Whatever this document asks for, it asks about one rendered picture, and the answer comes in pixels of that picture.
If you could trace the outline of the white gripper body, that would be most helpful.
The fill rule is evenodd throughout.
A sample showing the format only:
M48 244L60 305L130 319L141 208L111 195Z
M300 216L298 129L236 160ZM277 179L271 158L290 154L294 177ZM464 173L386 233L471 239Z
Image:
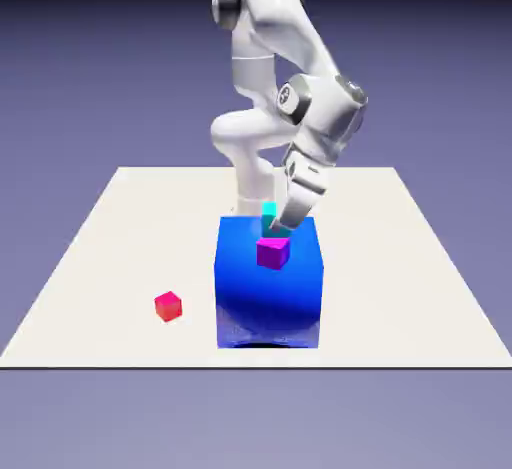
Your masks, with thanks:
M289 154L285 161L286 194L278 205L276 224L295 230L325 194L328 168L303 154Z

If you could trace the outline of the small cyan cube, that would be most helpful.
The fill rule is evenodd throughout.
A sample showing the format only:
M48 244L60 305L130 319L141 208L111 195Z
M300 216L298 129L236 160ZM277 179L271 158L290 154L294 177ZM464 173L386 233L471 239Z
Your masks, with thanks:
M277 204L264 202L262 205L261 231L263 238L288 238L291 231L283 227L277 220Z

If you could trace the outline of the small magenta cube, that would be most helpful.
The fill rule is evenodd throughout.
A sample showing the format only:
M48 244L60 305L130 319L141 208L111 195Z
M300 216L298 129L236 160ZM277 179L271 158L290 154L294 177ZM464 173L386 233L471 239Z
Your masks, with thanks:
M280 270L290 257L289 238L260 238L256 243L256 260L259 266Z

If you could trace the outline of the small red cube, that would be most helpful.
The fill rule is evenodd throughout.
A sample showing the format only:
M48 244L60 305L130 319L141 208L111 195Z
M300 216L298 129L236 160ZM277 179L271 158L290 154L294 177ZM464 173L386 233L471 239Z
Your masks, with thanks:
M154 299L155 311L157 315L164 321L170 322L183 313L182 301L172 291L168 291Z

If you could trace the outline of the large blue box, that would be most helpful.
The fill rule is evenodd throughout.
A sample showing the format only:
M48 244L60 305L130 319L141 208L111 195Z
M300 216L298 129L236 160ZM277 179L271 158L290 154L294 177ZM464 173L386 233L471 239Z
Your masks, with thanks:
M314 219L290 239L280 270L259 266L259 217L220 220L214 262L217 345L220 348L316 348L319 344L324 265Z

